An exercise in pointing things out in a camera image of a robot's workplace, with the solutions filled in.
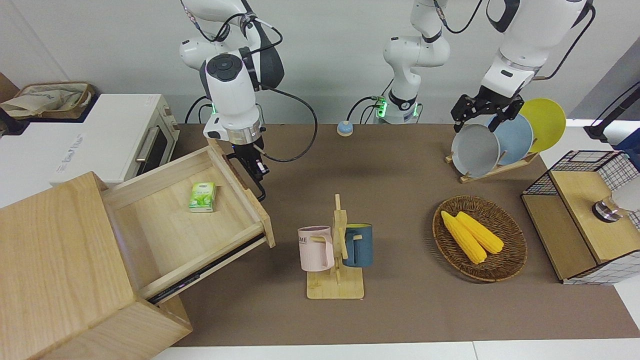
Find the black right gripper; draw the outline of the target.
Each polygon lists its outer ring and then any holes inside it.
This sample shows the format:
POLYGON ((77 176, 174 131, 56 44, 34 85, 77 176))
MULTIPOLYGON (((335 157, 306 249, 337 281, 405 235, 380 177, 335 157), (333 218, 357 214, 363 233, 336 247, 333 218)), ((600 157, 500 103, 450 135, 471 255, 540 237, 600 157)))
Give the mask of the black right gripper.
POLYGON ((262 153, 254 143, 245 145, 231 144, 235 157, 247 173, 256 178, 257 182, 262 182, 270 169, 263 163, 262 153))

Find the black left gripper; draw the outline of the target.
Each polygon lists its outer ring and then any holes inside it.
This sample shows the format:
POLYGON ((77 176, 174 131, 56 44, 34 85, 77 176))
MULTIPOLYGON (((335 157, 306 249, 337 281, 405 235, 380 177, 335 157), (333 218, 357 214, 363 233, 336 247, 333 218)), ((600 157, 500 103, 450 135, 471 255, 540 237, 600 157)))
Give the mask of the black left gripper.
POLYGON ((450 110, 454 130, 459 133, 466 121, 489 115, 494 116, 492 119, 494 133, 505 121, 514 120, 524 103, 525 100, 518 93, 514 96, 503 96, 486 86, 480 86, 476 96, 462 94, 450 110))

